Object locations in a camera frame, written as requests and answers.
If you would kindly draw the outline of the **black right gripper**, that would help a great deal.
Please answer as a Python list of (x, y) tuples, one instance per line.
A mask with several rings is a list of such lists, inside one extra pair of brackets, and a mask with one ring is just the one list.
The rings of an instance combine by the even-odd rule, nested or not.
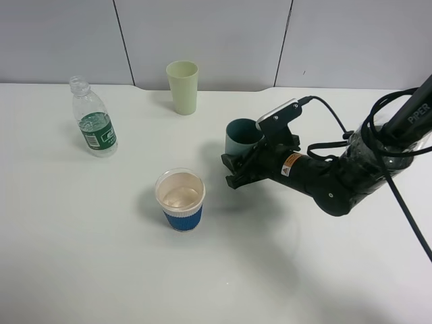
[(222, 154), (222, 163), (231, 172), (225, 177), (230, 188), (273, 178), (284, 154), (300, 149), (300, 138), (291, 133), (288, 125), (270, 126), (266, 131), (269, 137), (263, 133), (246, 155)]

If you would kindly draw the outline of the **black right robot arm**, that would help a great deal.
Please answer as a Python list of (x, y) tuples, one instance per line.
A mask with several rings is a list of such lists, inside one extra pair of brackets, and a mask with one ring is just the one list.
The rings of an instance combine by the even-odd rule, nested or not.
[(361, 200), (431, 151), (421, 141), (431, 133), (431, 80), (381, 97), (356, 131), (339, 142), (312, 144), (300, 153), (300, 139), (288, 124), (314, 98), (292, 99), (254, 122), (263, 136), (244, 153), (225, 153), (230, 188), (270, 179), (313, 198), (327, 214), (348, 214)]

